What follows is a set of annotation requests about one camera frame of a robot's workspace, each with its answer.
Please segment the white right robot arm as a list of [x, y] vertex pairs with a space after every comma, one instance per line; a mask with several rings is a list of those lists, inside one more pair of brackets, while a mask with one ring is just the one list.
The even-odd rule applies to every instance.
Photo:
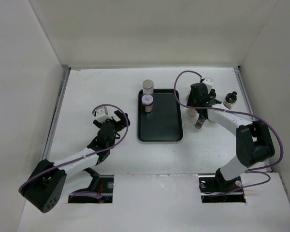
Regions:
[[213, 92], [204, 83], [192, 84], [187, 106], [193, 107], [201, 119], [218, 123], [236, 138], [235, 157], [217, 169], [215, 177], [208, 182], [210, 191], [226, 192], [251, 166], [272, 157], [275, 149], [265, 123], [228, 113], [228, 108], [211, 96]]

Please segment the tall jar silver lid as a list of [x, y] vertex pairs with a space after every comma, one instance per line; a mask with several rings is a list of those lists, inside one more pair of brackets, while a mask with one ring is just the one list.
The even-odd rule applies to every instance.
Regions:
[[150, 79], [143, 81], [143, 94], [153, 95], [154, 93], [154, 82]]

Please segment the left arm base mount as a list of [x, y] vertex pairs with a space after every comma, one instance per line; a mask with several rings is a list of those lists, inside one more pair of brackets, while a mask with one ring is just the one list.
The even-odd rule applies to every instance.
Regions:
[[88, 187], [78, 189], [68, 196], [68, 203], [112, 203], [114, 175], [100, 175], [92, 168], [84, 169], [91, 177]]

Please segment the black pump bottle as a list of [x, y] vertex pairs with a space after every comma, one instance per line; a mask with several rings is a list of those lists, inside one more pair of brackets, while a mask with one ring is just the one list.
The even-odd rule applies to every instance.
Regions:
[[229, 110], [232, 109], [232, 107], [234, 106], [236, 101], [237, 101], [237, 92], [236, 91], [228, 93], [224, 98], [224, 104]]
[[217, 96], [217, 95], [216, 95], [216, 90], [212, 88], [212, 89], [210, 90], [210, 93], [209, 93], [209, 99], [210, 99], [210, 100], [214, 100], [214, 99], [216, 98], [216, 96]]

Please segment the small dark spice bottle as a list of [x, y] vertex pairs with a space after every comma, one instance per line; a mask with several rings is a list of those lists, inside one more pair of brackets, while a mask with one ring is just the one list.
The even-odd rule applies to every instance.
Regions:
[[194, 125], [195, 128], [200, 130], [203, 127], [203, 124], [205, 123], [205, 121], [206, 121], [206, 118], [202, 115], [199, 115], [199, 117]]

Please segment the pink cap spice bottle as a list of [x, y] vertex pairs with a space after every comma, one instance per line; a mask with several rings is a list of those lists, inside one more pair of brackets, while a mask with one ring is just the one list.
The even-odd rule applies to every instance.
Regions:
[[188, 92], [187, 96], [186, 96], [186, 101], [188, 101], [189, 96], [190, 96], [191, 90]]

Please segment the dark sauce jar white lid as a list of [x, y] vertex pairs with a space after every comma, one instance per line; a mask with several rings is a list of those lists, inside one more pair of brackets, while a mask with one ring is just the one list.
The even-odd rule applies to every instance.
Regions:
[[142, 106], [146, 113], [152, 112], [153, 109], [153, 96], [149, 94], [144, 94], [141, 98]]

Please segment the black pump bottle right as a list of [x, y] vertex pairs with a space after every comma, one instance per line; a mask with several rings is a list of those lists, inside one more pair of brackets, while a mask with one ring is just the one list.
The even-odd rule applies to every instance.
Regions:
[[224, 98], [224, 104], [229, 110], [232, 109], [232, 107], [234, 106], [236, 101], [237, 101], [237, 92], [236, 91], [228, 93]]

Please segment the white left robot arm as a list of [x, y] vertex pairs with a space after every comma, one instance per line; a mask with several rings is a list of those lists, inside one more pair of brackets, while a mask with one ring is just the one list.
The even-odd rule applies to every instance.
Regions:
[[128, 114], [116, 110], [118, 119], [108, 115], [97, 116], [93, 121], [99, 129], [96, 137], [82, 151], [65, 159], [40, 161], [29, 179], [19, 187], [18, 192], [42, 213], [47, 213], [58, 203], [65, 182], [81, 171], [90, 173], [82, 181], [87, 192], [95, 192], [99, 187], [99, 174], [93, 170], [110, 155], [110, 150], [123, 141], [120, 131], [130, 126]]

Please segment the black pump bottle left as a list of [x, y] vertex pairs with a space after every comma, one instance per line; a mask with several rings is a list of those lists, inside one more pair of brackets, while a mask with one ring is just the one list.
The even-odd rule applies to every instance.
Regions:
[[210, 93], [209, 93], [209, 99], [210, 99], [210, 100], [214, 100], [214, 99], [216, 98], [216, 96], [217, 96], [217, 95], [216, 95], [216, 90], [212, 88], [212, 89], [210, 90]]

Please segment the black rectangular tray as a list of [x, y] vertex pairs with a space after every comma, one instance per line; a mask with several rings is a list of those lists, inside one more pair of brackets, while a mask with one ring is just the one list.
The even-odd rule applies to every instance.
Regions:
[[183, 138], [181, 108], [172, 88], [155, 89], [153, 110], [145, 112], [142, 93], [138, 93], [138, 139], [142, 142], [179, 142]]

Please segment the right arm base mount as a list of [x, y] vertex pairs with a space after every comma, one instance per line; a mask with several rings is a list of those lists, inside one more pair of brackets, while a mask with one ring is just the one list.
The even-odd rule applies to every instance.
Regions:
[[199, 175], [202, 203], [246, 203], [241, 177], [220, 182], [214, 174]]

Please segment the yellow cap spice bottle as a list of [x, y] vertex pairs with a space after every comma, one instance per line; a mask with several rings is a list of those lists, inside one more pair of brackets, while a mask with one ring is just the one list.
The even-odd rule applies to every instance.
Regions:
[[196, 117], [198, 115], [198, 112], [195, 109], [188, 108], [187, 114], [189, 117]]

